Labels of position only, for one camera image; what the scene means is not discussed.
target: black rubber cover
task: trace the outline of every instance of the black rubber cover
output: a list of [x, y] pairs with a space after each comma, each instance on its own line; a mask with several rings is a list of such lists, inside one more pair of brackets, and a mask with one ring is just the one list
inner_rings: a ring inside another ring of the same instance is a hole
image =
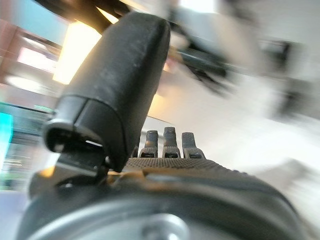
[[90, 140], [120, 172], [140, 136], [167, 57], [170, 26], [132, 12], [109, 27], [66, 88], [43, 138], [53, 152]]

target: bright light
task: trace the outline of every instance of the bright light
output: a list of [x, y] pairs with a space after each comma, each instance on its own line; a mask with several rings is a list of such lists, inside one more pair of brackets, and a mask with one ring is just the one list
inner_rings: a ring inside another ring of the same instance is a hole
[[101, 38], [92, 27], [77, 21], [67, 29], [53, 80], [69, 84], [78, 68]]
[[23, 77], [9, 75], [5, 77], [5, 81], [12, 86], [30, 92], [37, 93], [41, 90], [41, 85], [38, 82]]
[[22, 47], [20, 49], [20, 53], [16, 61], [36, 69], [45, 70], [49, 73], [53, 73], [55, 71], [57, 64], [56, 61], [47, 58], [46, 55], [26, 47]]
[[219, 1], [214, 0], [180, 0], [181, 7], [198, 13], [215, 13], [218, 10]]
[[98, 8], [97, 9], [103, 14], [103, 16], [105, 16], [106, 19], [108, 19], [112, 24], [115, 24], [116, 22], [118, 22], [118, 18], [116, 18], [115, 16], [107, 13], [106, 11], [103, 11], [102, 9]]

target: ceiling light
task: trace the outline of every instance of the ceiling light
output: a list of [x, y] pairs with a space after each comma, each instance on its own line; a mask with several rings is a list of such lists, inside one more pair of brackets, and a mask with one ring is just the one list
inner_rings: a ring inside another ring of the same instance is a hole
[[103, 11], [102, 9], [98, 8], [97, 9], [103, 14], [103, 16], [105, 16], [106, 19], [108, 19], [110, 21], [110, 23], [115, 24], [116, 22], [118, 22], [118, 18], [116, 18], [115, 16], [107, 13], [106, 11]]
[[5, 81], [14, 87], [24, 89], [30, 92], [38, 93], [41, 90], [41, 85], [38, 82], [32, 81], [27, 78], [8, 75], [5, 77]]
[[78, 68], [101, 38], [92, 27], [77, 21], [69, 24], [53, 80], [69, 84]]

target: black plastic casing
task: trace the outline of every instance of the black plastic casing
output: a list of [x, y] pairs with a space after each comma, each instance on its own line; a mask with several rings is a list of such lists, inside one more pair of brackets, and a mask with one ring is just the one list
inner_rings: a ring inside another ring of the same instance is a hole
[[170, 26], [129, 13], [109, 27], [61, 96], [43, 139], [53, 152], [87, 140], [101, 144], [120, 172], [133, 151], [158, 88]]

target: robotic hand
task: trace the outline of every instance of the robotic hand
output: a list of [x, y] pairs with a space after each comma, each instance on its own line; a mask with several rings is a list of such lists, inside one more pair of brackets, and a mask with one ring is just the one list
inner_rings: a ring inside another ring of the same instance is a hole
[[270, 185], [206, 159], [193, 133], [149, 131], [137, 143], [167, 57], [170, 26], [129, 13], [81, 65], [43, 130], [61, 153], [37, 172], [17, 240], [303, 240], [292, 205]]

